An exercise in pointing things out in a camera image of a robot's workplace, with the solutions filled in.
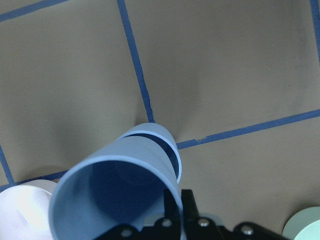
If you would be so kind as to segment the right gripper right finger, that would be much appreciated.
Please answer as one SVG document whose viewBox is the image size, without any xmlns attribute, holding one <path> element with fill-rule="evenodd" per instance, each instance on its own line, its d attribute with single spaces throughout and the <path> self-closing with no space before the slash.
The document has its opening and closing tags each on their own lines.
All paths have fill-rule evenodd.
<svg viewBox="0 0 320 240">
<path fill-rule="evenodd" d="M 200 216 L 194 193 L 191 189 L 181 190 L 181 201 L 184 221 L 194 221 Z"/>
</svg>

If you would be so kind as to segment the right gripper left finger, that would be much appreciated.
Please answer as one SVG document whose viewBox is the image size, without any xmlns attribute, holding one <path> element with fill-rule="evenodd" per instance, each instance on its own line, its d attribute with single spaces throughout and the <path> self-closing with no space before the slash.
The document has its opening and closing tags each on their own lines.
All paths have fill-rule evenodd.
<svg viewBox="0 0 320 240">
<path fill-rule="evenodd" d="M 169 189 L 163 191 L 164 217 L 172 220 L 180 219 L 179 207 Z"/>
</svg>

